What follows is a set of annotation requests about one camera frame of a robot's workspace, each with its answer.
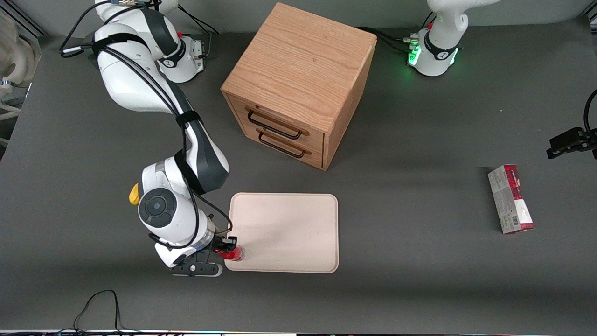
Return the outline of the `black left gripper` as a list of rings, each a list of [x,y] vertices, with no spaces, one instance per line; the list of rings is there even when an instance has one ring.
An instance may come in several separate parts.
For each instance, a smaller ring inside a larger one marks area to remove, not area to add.
[[[580,127],[573,127],[569,130],[550,139],[550,148],[546,150],[548,159],[556,159],[557,157],[571,153],[571,152],[586,152],[591,151],[593,158],[597,159],[597,129],[593,128],[589,131],[583,130]]]

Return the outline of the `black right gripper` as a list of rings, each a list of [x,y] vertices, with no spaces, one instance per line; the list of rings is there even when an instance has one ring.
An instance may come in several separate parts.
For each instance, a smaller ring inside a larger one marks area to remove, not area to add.
[[[211,242],[201,250],[196,251],[195,253],[195,263],[196,264],[207,264],[210,259],[210,255],[216,253],[216,249],[218,247],[236,247],[237,246],[237,237],[235,236],[221,236],[215,235]]]

